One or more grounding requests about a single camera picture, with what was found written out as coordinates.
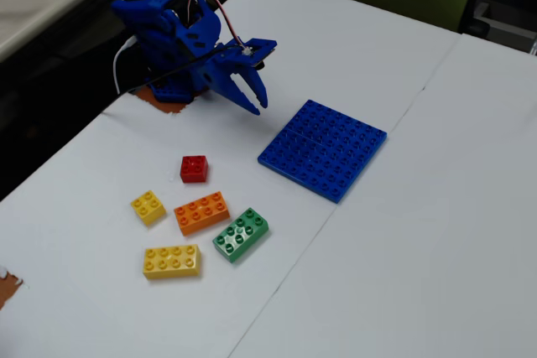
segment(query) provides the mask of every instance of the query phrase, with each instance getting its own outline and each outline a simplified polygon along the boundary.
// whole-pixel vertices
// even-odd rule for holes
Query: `blue 3d printed part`
[[[231,78],[239,74],[266,108],[267,92],[257,70],[276,47],[276,41],[250,39],[247,50],[232,39],[217,44],[220,19],[206,0],[194,0],[187,20],[188,0],[116,0],[112,9],[127,29],[136,35],[144,58],[154,76],[160,77],[181,66],[180,72],[150,85],[162,102],[191,102],[194,95],[212,89],[244,109],[259,110],[238,89]]]

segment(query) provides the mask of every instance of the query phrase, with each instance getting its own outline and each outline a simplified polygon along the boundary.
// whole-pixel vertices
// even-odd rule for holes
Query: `red lego brick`
[[[181,179],[186,184],[194,182],[206,182],[209,164],[205,155],[196,155],[194,157],[183,157],[181,164]]]

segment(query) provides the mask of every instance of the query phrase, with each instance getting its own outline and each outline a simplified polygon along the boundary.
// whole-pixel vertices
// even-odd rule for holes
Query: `lego brick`
[[[268,230],[267,221],[253,209],[248,209],[213,239],[212,243],[233,263]]]
[[[131,206],[146,226],[150,226],[157,218],[166,214],[164,206],[151,190],[138,197]]]
[[[386,132],[308,100],[258,161],[338,203],[385,139]]]
[[[229,218],[226,201],[220,192],[177,207],[174,212],[184,236]]]
[[[200,275],[201,253],[197,245],[146,249],[143,275],[148,279]]]
[[[205,155],[183,157],[181,164],[181,179],[186,184],[194,182],[206,182],[209,164]]]

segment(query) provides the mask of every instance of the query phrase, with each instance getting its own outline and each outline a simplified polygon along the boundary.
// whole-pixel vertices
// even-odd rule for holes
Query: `black cable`
[[[220,52],[224,51],[224,50],[228,50],[230,48],[240,48],[241,46],[238,45],[238,44],[234,44],[234,45],[228,45],[228,46],[224,46],[223,48],[215,48],[213,49],[211,52],[207,52],[206,54],[198,57],[198,58],[195,58],[187,63],[185,63],[184,65],[181,65],[179,67],[176,67],[175,69],[173,70],[170,70],[166,73],[164,73],[163,75],[160,75],[159,77],[157,77],[156,79],[152,79],[150,81],[147,81],[145,83],[143,83],[142,85],[140,86],[135,86],[133,88],[131,88],[130,90],[128,90],[127,92],[131,92],[131,91],[134,91],[140,87],[143,87],[143,86],[148,86],[150,84],[153,84],[154,82],[156,81],[159,81],[159,80],[162,80],[164,79],[165,77],[168,77],[169,75],[174,75],[175,73],[179,73],[180,71],[184,70],[184,69],[188,69],[189,67],[191,67],[192,65],[195,65],[196,63],[198,62],[201,62],[202,60],[205,60],[205,59],[208,59],[210,58],[211,56],[213,56],[214,54],[219,54]]]

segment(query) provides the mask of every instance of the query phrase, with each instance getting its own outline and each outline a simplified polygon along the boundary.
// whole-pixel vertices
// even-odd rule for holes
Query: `red wire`
[[[192,0],[188,0],[188,3],[186,4],[186,26],[190,27],[190,2]],[[235,30],[233,29],[233,26],[231,22],[229,21],[229,18],[227,17],[226,11],[224,10],[224,7],[220,3],[219,0],[215,0],[216,4],[218,5],[218,8],[222,11],[222,16],[224,16],[224,19],[226,20],[227,27],[229,27],[229,30],[232,33],[233,38],[237,41],[239,45],[242,46],[243,49],[246,49],[246,46],[242,43],[242,41],[238,38],[238,35],[235,34]]]

